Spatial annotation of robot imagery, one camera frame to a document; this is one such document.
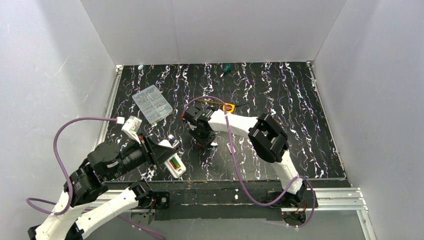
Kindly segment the white remote control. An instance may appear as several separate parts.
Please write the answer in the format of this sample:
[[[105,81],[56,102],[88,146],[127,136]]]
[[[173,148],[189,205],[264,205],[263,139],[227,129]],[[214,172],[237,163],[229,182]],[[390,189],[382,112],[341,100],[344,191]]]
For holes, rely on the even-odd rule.
[[[162,147],[172,147],[178,150],[181,146],[179,140],[175,140],[171,142],[170,140],[164,139],[159,143]],[[173,153],[170,157],[166,159],[164,162],[165,167],[171,173],[172,177],[175,179],[179,179],[187,170],[185,164],[181,160],[178,152]]]

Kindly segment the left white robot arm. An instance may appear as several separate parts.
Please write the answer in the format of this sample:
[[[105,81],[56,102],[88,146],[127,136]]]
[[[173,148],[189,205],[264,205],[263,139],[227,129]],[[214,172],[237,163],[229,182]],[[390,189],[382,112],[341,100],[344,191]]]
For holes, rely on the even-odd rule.
[[[124,150],[112,142],[102,142],[70,177],[52,212],[40,225],[30,227],[31,240],[85,240],[103,224],[135,208],[151,216],[156,210],[169,208],[170,193],[154,191],[145,180],[130,183],[114,198],[94,209],[89,206],[108,191],[107,182],[114,181],[140,165],[162,165],[184,173],[178,155],[180,143],[172,135],[154,143],[149,137],[138,136]]]

